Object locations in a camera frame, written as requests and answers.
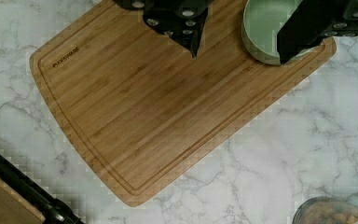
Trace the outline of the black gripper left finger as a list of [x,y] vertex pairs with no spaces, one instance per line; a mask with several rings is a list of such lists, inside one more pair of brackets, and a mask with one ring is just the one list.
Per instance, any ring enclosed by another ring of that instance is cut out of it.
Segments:
[[142,10],[144,23],[196,58],[213,0],[113,0],[126,10]]

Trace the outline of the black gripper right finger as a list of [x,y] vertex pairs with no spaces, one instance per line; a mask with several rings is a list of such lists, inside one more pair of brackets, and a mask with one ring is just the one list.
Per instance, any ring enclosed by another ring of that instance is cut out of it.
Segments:
[[358,36],[358,0],[302,0],[277,34],[280,63],[331,36]]

